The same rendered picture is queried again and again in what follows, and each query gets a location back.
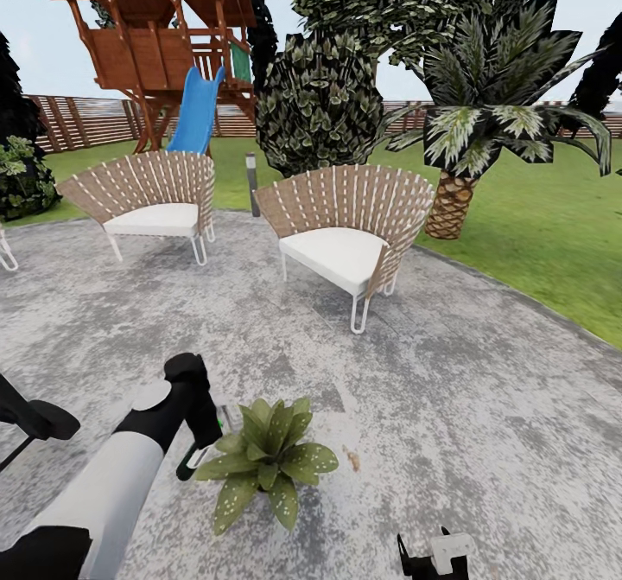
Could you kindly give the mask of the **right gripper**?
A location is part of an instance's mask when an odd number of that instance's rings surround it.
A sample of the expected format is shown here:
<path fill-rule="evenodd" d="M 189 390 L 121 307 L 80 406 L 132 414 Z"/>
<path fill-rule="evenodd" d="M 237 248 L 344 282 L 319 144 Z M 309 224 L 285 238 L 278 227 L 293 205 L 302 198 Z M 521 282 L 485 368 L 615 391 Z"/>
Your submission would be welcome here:
<path fill-rule="evenodd" d="M 451 558 L 452 573 L 440 576 L 431 562 L 431 556 L 411 558 L 405 547 L 401 547 L 403 574 L 412 576 L 412 580 L 469 580 L 467 574 L 467 558 Z"/>

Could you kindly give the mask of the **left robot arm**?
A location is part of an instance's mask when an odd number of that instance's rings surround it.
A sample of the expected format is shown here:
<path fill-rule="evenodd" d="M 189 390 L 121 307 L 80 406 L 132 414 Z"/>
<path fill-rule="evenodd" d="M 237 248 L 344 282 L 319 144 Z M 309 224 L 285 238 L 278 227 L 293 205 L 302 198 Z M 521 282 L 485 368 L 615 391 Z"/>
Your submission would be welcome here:
<path fill-rule="evenodd" d="M 163 458 L 185 421 L 202 450 L 232 434 L 243 413 L 232 394 L 211 398 L 201 355 L 177 354 L 165 379 L 144 387 L 132 411 L 73 481 L 0 552 L 0 580 L 116 580 Z"/>

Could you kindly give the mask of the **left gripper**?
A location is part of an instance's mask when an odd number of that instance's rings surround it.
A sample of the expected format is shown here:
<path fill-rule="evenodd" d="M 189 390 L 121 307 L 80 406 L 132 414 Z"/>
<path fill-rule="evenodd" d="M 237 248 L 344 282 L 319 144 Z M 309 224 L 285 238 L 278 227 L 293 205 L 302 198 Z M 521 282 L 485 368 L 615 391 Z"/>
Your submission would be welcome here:
<path fill-rule="evenodd" d="M 206 446 L 211 446 L 223 436 L 214 405 L 213 399 L 210 397 L 207 407 L 204 407 L 197 414 L 192 416 L 186 414 L 185 416 L 185 422 L 193 432 L 194 443 L 200 450 Z"/>

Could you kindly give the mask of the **insectifuge atomizer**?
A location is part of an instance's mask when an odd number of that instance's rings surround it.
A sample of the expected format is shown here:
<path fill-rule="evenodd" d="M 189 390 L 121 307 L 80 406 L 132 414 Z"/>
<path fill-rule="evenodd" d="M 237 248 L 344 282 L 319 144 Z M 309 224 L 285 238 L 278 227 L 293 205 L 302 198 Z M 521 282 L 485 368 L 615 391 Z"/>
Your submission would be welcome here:
<path fill-rule="evenodd" d="M 194 472 L 205 458 L 210 448 L 211 446 L 206 446 L 204 449 L 200 450 L 195 443 L 190 447 L 188 452 L 184 455 L 184 458 L 182 458 L 182 462 L 175 473 L 180 481 L 187 481 L 194 475 Z"/>

